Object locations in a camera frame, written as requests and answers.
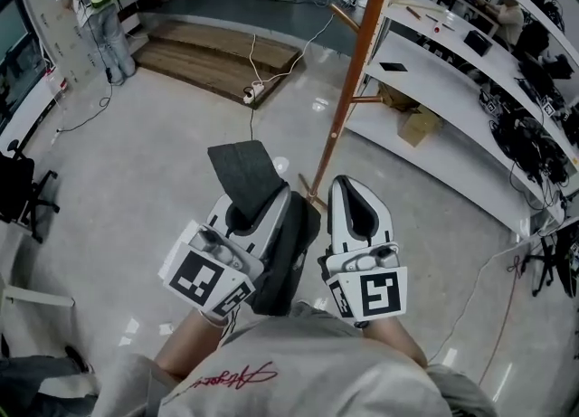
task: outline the black cable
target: black cable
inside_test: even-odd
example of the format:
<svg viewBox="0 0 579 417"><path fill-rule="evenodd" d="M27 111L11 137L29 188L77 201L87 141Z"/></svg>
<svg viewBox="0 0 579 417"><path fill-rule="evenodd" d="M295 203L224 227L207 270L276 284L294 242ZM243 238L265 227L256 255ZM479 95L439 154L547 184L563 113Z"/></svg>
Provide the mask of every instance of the black cable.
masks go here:
<svg viewBox="0 0 579 417"><path fill-rule="evenodd" d="M253 89L253 87L245 86L245 87L243 88L243 93L244 93L246 96L248 96L248 97L252 97L252 96L254 97L255 90ZM251 136L252 136L252 137L251 137L252 140L253 140L253 112L254 112L254 111L255 111L255 110L252 109L252 117L250 118L250 133L251 133Z"/></svg>
<svg viewBox="0 0 579 417"><path fill-rule="evenodd" d="M545 181L545 192L543 193L543 196L545 197L545 206L547 208L555 205L555 195L553 190L551 190L551 181Z"/></svg>
<svg viewBox="0 0 579 417"><path fill-rule="evenodd" d="M535 251L539 246L541 246L541 242L535 245L528 254L533 254L533 251ZM516 257L513 260L513 264L507 267L507 272L512 272L514 270L517 273L517 278L520 279L523 277L523 272L519 269L519 266L522 266L523 264L524 262L520 262L520 259Z"/></svg>
<svg viewBox="0 0 579 417"><path fill-rule="evenodd" d="M518 166L516 161L513 161L513 166L510 168L510 173L508 174L508 181L510 182L510 186L513 187L517 192L519 192L520 194L523 195L523 198L525 198L525 201L527 202L528 206L535 211L544 211L546 209L546 203L545 203L545 193L543 192L543 186L541 185L541 194L543 195L543 207L542 208L535 208L534 205L532 205L528 199L527 199L527 194L525 194L522 190L518 190L515 185L513 184L513 169L515 169L515 165Z"/></svg>
<svg viewBox="0 0 579 417"><path fill-rule="evenodd" d="M545 2L542 9L545 15L549 17L556 27L565 33L565 21L563 20L563 7L561 6L561 3L557 0L551 0Z"/></svg>
<svg viewBox="0 0 579 417"><path fill-rule="evenodd" d="M107 63L105 63L105 59L102 56L102 52L100 51L99 48L99 43L97 42L97 38L94 35L94 31L92 31L92 26L90 25L90 17L87 16L87 6L84 5L82 3L81 0L78 0L77 2L77 8L83 6L84 7L84 17L86 18L86 24L89 26L90 29L90 34L92 35L92 40L94 41L94 44L97 46L97 51L99 51L99 55L100 55L100 59L102 60L102 64L105 67L105 73L107 75L107 81L109 82L109 87L110 87L110 95L109 96L105 96L102 99L99 100L99 106L100 106L100 110L93 115L92 117L85 119L84 121L82 121L80 123L80 125L75 126L74 128L70 128L70 129L56 129L56 132L72 132L78 128L82 128L85 124L87 124L89 121L92 121L93 119L95 119L98 115L100 115L100 113L102 113L104 110L106 110L109 107L110 101L112 100L112 95L113 95L113 91L112 91L112 76L110 73L110 68L107 67Z"/></svg>
<svg viewBox="0 0 579 417"><path fill-rule="evenodd" d="M255 111L255 110L252 109L252 117L250 118L250 132L251 132L251 135L252 135L252 137L251 137L252 140L253 140L253 112L254 112L254 111Z"/></svg>
<svg viewBox="0 0 579 417"><path fill-rule="evenodd" d="M238 305L237 309L234 310L234 312L232 313L232 316L229 320L229 323L227 324L227 327L225 328L225 330L222 332L221 337L219 338L219 340L223 340L227 335L230 335L233 333L233 331L235 330L235 326L237 324L237 315L239 314L239 310L242 308L242 305Z"/></svg>

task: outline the wooden platform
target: wooden platform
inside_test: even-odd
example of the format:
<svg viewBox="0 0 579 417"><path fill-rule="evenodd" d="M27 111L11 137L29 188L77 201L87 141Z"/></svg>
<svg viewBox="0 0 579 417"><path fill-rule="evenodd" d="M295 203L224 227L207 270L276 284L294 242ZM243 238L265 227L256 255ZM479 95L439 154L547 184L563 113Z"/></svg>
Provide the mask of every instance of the wooden platform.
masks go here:
<svg viewBox="0 0 579 417"><path fill-rule="evenodd" d="M149 35L150 42L135 55L151 71L188 82L243 104L244 89L256 81L249 61L253 35L200 24L166 22ZM262 80L287 72L299 49L257 38L253 62ZM265 83L252 103L257 109L284 77Z"/></svg>

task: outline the chair leg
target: chair leg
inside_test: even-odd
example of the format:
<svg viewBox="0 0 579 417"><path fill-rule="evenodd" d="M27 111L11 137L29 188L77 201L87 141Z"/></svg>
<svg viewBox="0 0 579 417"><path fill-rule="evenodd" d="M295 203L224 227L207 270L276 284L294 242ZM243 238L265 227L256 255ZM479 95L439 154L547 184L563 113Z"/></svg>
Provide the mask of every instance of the chair leg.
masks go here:
<svg viewBox="0 0 579 417"><path fill-rule="evenodd" d="M50 206L55 213L61 210L61 207L54 202L47 202L46 200L36 200L36 204L41 204L43 206Z"/></svg>
<svg viewBox="0 0 579 417"><path fill-rule="evenodd" d="M521 264L521 274L524 274L525 271L527 270L527 264L529 262L531 262L532 260L537 260L537 261L543 261L545 262L545 256L541 255L541 254L528 254L525 259L523 259L523 262Z"/></svg>
<svg viewBox="0 0 579 417"><path fill-rule="evenodd" d="M549 265L548 271L549 271L549 277L550 277L551 279L546 282L546 285L549 287L549 286L553 283L553 280L555 279L555 278L553 277L553 266Z"/></svg>
<svg viewBox="0 0 579 417"><path fill-rule="evenodd" d="M6 359L10 357L10 346L8 346L8 342L4 338L4 335L0 334L0 353L2 357Z"/></svg>
<svg viewBox="0 0 579 417"><path fill-rule="evenodd" d="M38 232L36 231L36 206L34 204L30 208L30 215L31 215L30 227L31 230L33 231L33 239L35 239L39 243L42 243L43 238L40 235L38 235Z"/></svg>
<svg viewBox="0 0 579 417"><path fill-rule="evenodd" d="M11 285L6 286L4 297L20 299L21 301L28 301L30 303L38 303L42 305L63 306L65 308L72 308L74 306L74 299L70 297L60 297L58 295L41 293L40 291L19 289L18 287L12 287Z"/></svg>
<svg viewBox="0 0 579 417"><path fill-rule="evenodd" d="M49 171L46 173L43 177L43 180L40 181L34 189L34 198L38 198L40 196L41 191L44 189L44 186L50 177L58 177L58 175L54 171Z"/></svg>
<svg viewBox="0 0 579 417"><path fill-rule="evenodd" d="M551 265L545 261L545 264L543 265L543 272L541 273L541 281L539 282L539 287L538 289L533 290L533 296L536 297L536 295L538 295L539 291L541 291L541 289L543 288L543 284L545 283L545 279L546 279L546 274L549 272L549 270L551 270L551 275L553 275L553 269L551 267Z"/></svg>

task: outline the white cable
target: white cable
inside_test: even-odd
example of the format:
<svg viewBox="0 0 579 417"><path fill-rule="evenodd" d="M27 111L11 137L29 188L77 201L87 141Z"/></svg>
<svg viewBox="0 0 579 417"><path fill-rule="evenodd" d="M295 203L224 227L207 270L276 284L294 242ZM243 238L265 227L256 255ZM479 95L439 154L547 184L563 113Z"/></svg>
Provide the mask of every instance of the white cable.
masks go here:
<svg viewBox="0 0 579 417"><path fill-rule="evenodd" d="M253 35L253 43L252 43L252 51L250 52L250 63L252 64L253 70L255 71L255 76L259 80L259 83L263 85L263 81L261 80L260 74L257 72L257 68L255 68L255 63L253 63L252 56L253 56L253 49L255 49L255 34Z"/></svg>
<svg viewBox="0 0 579 417"><path fill-rule="evenodd" d="M52 62L50 60L48 60L45 57L46 52L44 51L43 40L40 37L38 38L38 45L40 46L40 55L41 55L41 57L43 57L43 60L44 60L44 69L45 69L44 73L46 73L48 70L51 70L52 68L54 68L54 65L52 64Z"/></svg>
<svg viewBox="0 0 579 417"><path fill-rule="evenodd" d="M271 82L273 80L275 80L276 78L279 78L280 76L289 76L291 74L291 72L293 71L293 67L296 66L296 63L304 56L304 54L306 53L306 50L308 49L309 44L312 41L315 41L316 38L318 36L320 36L323 32L326 31L326 29L329 27L329 24L332 23L332 20L334 19L334 15L332 14L332 16L329 17L329 20L327 20L326 26L324 26L321 30L318 31L318 33L312 37L304 46L304 50L301 51L301 54L299 55L299 57L291 64L291 68L289 68L289 71L287 73L281 73L281 74L276 74L275 76L271 76L271 78L269 78L268 80L264 81L261 79L260 75L257 72L257 69L255 68L255 65L253 64L252 61L252 54L253 54L253 46L255 45L255 34L253 35L253 45L252 45L252 53L250 54L250 62L252 62L252 66L253 69L255 70L255 75L257 76L257 81L252 82L252 85L255 84L256 82L259 82L260 84L263 84L264 82Z"/></svg>
<svg viewBox="0 0 579 417"><path fill-rule="evenodd" d="M454 323L452 324L452 328L451 328L451 332L446 336L446 338L444 338L444 341L441 344L441 347L438 348L438 351L428 360L428 363L431 363L437 355L439 355L442 351L442 349L446 346L446 344L449 342L449 340L452 338L452 335L454 335L454 331L456 330L457 325L459 324L460 320L464 317L464 315L467 312L467 309L469 308L469 304L472 301L472 299L474 298L474 294L477 292L477 287L479 285L479 279L480 279L480 274L482 273L482 271L490 264L491 261L494 260L494 257L491 258L490 260L488 260L487 262L485 262L479 269L479 272L477 273L477 278L474 281L474 287L472 288L472 292L470 293L469 299L467 300L466 304L464 305L464 307L462 308L462 311L460 313L460 315L457 317L457 319L454 321Z"/></svg>
<svg viewBox="0 0 579 417"><path fill-rule="evenodd" d="M316 7L324 8L324 7L327 7L327 6L329 5L329 0L326 0L325 2L322 2L322 1L313 1L313 4L314 4Z"/></svg>

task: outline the polished floor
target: polished floor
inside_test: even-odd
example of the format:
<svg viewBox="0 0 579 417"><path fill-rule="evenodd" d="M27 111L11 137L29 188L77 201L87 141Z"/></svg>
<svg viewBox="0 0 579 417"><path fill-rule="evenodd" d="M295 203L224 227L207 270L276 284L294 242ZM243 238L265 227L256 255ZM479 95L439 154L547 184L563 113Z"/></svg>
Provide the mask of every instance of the polished floor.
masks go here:
<svg viewBox="0 0 579 417"><path fill-rule="evenodd" d="M301 190L298 173L311 178L316 172L347 65L347 57L311 46L305 64L254 113L254 136L272 158L288 160L283 178L295 190ZM119 354L153 356L189 311L162 287L158 273L183 229L202 222L222 192L207 148L249 139L251 116L234 102L140 69L114 89L105 112L54 138L55 128L95 114L107 91L99 79L71 94L33 140L38 173L59 173L52 194L62 210L45 216L45 243L0 227L5 278L76 300L73 309L7 304L13 354L58 355L72 343L97 377ZM317 99L327 108L313 109ZM531 266L513 287L508 267L527 247L489 260L510 245L506 228L347 131L320 190L336 174L361 180L390 208L410 274L402 321L426 355L481 381L501 415L561 415L577 383L577 314L558 280L533 298L540 268ZM298 298L335 311L316 264L328 243L322 231L308 253ZM252 318L247 311L238 325Z"/></svg>
<svg viewBox="0 0 579 417"><path fill-rule="evenodd" d="M342 0L297 0L295 3L273 0L170 0L154 10L175 16L196 15L271 29L274 32L311 39L326 24L331 12L325 7L329 2ZM347 13L358 22L364 14L366 0ZM317 43L334 51L352 55L356 36L347 26L336 26L323 33Z"/></svg>

